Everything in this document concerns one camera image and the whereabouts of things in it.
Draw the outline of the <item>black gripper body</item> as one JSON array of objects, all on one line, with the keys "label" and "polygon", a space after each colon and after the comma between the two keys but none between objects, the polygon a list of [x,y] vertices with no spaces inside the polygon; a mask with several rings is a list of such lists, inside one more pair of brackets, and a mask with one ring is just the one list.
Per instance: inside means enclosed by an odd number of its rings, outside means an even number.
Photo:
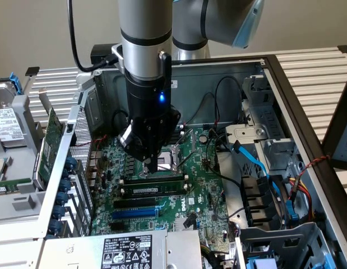
[{"label": "black gripper body", "polygon": [[156,136],[160,118],[171,105],[171,89],[165,78],[139,80],[125,72],[127,101],[131,120],[138,120],[150,131],[156,150]]}]

